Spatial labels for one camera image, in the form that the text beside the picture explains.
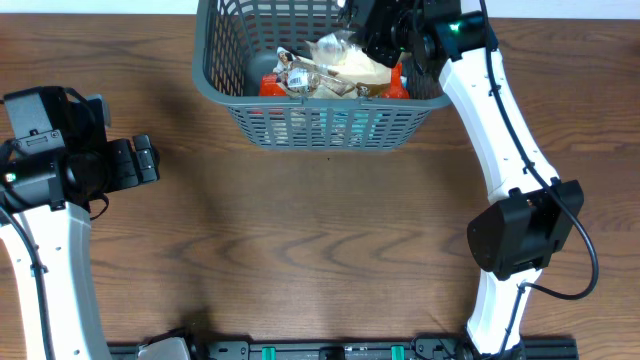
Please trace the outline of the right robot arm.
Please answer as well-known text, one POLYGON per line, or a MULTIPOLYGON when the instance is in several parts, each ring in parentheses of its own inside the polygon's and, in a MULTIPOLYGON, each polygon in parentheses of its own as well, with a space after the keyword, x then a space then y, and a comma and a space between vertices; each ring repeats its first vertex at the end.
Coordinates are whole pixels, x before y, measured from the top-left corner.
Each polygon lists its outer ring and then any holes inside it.
POLYGON ((410 54, 457 110, 484 176, 488 208, 467 228, 480 268, 458 359, 574 359, 574 340, 525 339, 519 327, 538 278, 578 225, 583 191, 541 153, 505 76, 487 11, 456 1, 341 1, 339 17, 372 60, 410 54))

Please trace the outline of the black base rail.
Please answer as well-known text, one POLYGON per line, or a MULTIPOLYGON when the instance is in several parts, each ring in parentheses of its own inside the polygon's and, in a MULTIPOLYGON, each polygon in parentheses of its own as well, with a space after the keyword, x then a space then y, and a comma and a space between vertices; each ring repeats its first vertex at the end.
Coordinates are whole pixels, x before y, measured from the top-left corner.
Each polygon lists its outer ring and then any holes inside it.
POLYGON ((477 353, 465 338, 434 334, 422 334, 408 341, 276 343, 236 338, 205 343, 188 332, 176 330, 143 344, 110 344, 108 350, 113 359, 449 360, 492 357, 477 353))

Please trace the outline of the orange cookie package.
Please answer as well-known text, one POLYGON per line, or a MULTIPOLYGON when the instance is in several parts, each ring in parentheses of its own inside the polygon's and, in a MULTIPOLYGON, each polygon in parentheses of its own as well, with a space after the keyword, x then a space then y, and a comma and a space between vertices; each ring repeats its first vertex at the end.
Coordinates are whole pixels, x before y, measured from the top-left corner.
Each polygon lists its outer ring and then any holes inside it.
POLYGON ((392 69, 391 82, 385 85, 354 84, 335 76, 324 75, 304 68, 282 70, 264 75, 259 87, 260 96, 288 96, 309 99, 386 98, 409 99, 404 86, 402 66, 392 69))

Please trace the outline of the beige snack bag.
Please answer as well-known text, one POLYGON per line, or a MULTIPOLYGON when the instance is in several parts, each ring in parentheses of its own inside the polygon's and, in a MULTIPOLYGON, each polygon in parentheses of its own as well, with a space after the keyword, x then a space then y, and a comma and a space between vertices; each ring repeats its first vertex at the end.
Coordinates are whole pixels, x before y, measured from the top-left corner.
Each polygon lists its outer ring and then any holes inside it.
POLYGON ((389 84, 392 70, 369 58, 359 45, 350 40, 352 35, 353 31, 339 30, 317 41, 307 41, 312 61, 353 83, 389 84))

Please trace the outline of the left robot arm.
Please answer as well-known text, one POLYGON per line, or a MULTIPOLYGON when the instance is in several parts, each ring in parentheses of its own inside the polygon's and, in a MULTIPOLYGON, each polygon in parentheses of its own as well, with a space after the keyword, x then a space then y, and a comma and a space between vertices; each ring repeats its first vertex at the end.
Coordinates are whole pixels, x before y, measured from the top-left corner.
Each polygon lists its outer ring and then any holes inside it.
POLYGON ((17 284, 30 359, 190 359, 168 333, 111 346, 101 324, 90 261, 90 204, 159 180, 148 135, 109 140, 99 95, 40 86, 1 98, 13 135, 1 144, 1 240, 17 284))

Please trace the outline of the beige cookie bag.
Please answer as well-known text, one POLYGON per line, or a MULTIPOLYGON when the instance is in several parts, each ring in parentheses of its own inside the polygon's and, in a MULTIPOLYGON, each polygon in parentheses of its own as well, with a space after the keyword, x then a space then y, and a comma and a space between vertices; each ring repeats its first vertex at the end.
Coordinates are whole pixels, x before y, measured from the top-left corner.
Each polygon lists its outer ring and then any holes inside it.
POLYGON ((356 99, 377 96, 390 87, 392 69, 371 60, 360 49, 348 48, 330 64, 329 54, 319 62, 279 47, 273 70, 276 84, 290 97, 356 99))

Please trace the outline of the grey plastic basket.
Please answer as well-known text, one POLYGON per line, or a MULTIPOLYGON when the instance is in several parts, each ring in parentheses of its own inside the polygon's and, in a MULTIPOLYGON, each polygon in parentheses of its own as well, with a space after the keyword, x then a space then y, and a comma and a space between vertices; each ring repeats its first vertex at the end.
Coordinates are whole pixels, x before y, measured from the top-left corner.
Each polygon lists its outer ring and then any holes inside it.
POLYGON ((223 105, 245 137, 267 149, 391 150, 414 134, 449 98, 429 75, 403 63, 410 98, 328 100, 262 97, 261 79, 277 64, 279 47, 308 56, 307 41, 344 28, 333 1, 218 1, 198 5, 192 78, 201 94, 223 105), (384 124, 365 147, 311 146, 311 118, 320 112, 366 112, 384 124))

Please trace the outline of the teal snack wrapper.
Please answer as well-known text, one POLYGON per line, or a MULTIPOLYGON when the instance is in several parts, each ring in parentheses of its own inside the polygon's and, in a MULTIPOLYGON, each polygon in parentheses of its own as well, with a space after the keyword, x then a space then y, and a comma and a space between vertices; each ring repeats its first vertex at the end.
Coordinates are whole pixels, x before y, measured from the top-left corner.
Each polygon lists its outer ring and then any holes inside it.
POLYGON ((366 112, 320 112, 311 118, 311 146, 365 147, 377 142, 383 129, 381 118, 366 112))

